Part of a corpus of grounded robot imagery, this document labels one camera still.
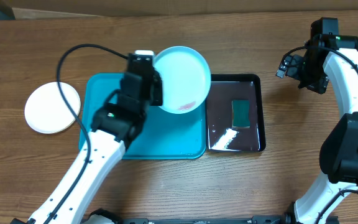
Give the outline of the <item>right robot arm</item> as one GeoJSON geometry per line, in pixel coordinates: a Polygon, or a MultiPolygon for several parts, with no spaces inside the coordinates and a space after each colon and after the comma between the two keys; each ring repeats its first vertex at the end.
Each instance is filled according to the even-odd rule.
{"type": "Polygon", "coordinates": [[[294,69],[291,77],[300,88],[321,78],[330,81],[341,119],[321,146],[320,174],[280,223],[337,223],[331,212],[348,195],[358,195],[358,37],[316,34],[302,48],[303,57],[294,50],[283,56],[277,76],[294,69]]]}

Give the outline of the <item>pink white plate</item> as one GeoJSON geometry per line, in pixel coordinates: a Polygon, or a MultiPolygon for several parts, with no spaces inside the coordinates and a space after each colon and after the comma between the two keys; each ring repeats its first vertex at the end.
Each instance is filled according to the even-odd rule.
{"type": "Polygon", "coordinates": [[[75,122],[59,92],[57,82],[46,83],[29,96],[24,116],[27,124],[42,134],[64,131],[75,122]]]}

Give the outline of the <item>light blue plate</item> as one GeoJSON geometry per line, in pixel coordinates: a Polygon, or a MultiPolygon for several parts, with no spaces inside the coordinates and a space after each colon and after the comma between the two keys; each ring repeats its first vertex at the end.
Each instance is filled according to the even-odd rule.
{"type": "Polygon", "coordinates": [[[189,113],[199,107],[211,88],[211,70],[206,59],[185,46],[169,47],[154,58],[162,79],[160,106],[172,114],[189,113]]]}

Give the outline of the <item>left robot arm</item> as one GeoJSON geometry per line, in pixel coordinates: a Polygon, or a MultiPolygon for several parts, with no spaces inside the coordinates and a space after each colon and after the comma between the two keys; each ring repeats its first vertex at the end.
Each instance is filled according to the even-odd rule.
{"type": "Polygon", "coordinates": [[[124,73],[120,87],[95,112],[77,158],[28,223],[82,221],[107,175],[142,132],[148,108],[162,105],[162,83],[156,70],[124,73]]]}

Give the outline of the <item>green scrubbing sponge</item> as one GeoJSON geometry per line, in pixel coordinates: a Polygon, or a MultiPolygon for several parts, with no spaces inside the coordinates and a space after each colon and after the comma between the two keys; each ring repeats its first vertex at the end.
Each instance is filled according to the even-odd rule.
{"type": "Polygon", "coordinates": [[[249,101],[248,100],[232,100],[232,127],[233,128],[249,128],[249,101]]]}

